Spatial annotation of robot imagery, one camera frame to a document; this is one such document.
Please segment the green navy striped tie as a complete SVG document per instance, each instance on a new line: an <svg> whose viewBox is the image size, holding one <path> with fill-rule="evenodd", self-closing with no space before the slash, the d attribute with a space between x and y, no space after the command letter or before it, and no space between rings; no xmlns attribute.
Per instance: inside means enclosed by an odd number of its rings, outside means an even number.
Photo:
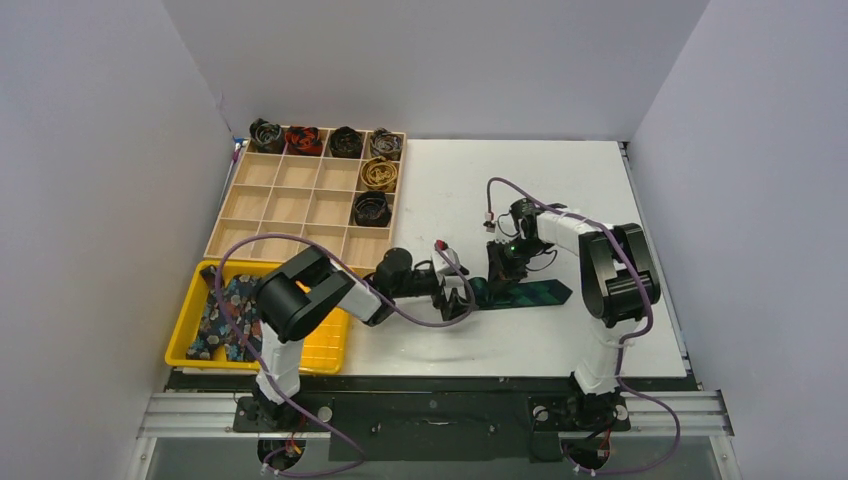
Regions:
<svg viewBox="0 0 848 480"><path fill-rule="evenodd" d="M473 277L470 285L479 310L505 310L565 304L573 291L559 280L516 283L496 293L483 277Z"/></svg>

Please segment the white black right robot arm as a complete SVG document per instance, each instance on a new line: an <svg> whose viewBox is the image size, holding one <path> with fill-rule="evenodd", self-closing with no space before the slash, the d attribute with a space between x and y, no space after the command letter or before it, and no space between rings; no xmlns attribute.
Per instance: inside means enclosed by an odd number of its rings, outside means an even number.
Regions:
<svg viewBox="0 0 848 480"><path fill-rule="evenodd" d="M577 258L581 297L594 321L584 356L569 377L575 392L563 402L564 416L579 430L611 425L627 343L638 337L642 319L653 318L661 296L644 230L635 223L597 222L563 204L540 206L528 198L515 201L509 216L512 235L499 232L497 220L485 224L495 235L486 245L488 295L518 287L531 259L552 248Z"/></svg>

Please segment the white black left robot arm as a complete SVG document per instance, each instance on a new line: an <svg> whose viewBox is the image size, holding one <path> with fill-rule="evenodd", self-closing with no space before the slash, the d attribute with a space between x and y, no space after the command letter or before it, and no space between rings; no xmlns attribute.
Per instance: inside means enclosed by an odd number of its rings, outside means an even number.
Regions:
<svg viewBox="0 0 848 480"><path fill-rule="evenodd" d="M409 251L392 248L361 279L316 246L262 277L253 293L262 327L262 371L253 389L260 418L275 430L295 423L304 340L331 313L340 310L373 327L394 314L397 299L428 297L448 325L476 306L467 274L456 253L437 242L430 259L419 263Z"/></svg>

